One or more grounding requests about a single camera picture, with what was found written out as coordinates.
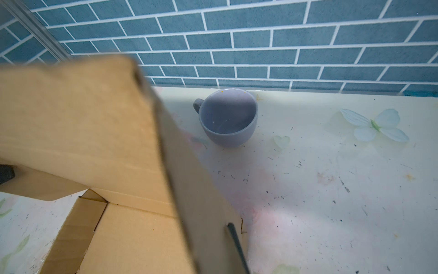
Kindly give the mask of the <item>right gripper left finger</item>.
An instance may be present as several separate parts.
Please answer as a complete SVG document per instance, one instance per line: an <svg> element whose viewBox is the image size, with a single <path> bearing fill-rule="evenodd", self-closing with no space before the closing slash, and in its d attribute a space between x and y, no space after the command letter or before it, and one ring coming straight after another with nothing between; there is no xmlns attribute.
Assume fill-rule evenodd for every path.
<svg viewBox="0 0 438 274"><path fill-rule="evenodd" d="M0 184L4 184L15 178L14 167L10 165L0 165Z"/></svg>

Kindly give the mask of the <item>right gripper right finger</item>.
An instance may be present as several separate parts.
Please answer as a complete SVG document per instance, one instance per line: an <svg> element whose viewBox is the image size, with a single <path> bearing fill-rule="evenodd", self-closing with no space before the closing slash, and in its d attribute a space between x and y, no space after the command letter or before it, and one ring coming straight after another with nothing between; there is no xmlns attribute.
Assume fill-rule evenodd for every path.
<svg viewBox="0 0 438 274"><path fill-rule="evenodd" d="M227 229L228 229L228 231L230 233L230 236L232 237L233 242L234 242L234 244L236 246L237 252L239 254L239 258L240 258L242 266L244 268L244 273L245 274L250 274L250 269L249 269L249 267L247 265L247 262L246 262L246 259L245 259L245 255L244 255L244 251L243 251L243 248L241 246L240 240L238 238L238 233L237 233L235 225L233 223L228 223L227 224Z"/></svg>

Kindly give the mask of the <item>brown cardboard box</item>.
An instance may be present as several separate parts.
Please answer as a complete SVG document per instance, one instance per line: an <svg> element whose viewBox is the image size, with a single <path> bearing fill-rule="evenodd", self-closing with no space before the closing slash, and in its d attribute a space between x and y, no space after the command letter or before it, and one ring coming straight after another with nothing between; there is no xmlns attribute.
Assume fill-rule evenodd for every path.
<svg viewBox="0 0 438 274"><path fill-rule="evenodd" d="M244 274L242 219L130 57L1 66L1 163L2 192L84 191L43 274Z"/></svg>

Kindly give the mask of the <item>lavender ceramic cup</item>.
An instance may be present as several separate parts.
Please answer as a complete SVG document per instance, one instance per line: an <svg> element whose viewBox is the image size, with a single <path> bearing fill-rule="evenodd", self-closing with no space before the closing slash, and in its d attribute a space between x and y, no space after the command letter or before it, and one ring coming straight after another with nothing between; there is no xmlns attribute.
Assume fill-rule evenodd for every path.
<svg viewBox="0 0 438 274"><path fill-rule="evenodd" d="M243 89L217 90L205 99L196 99L193 108L208 138L221 147L243 145L257 127L257 100Z"/></svg>

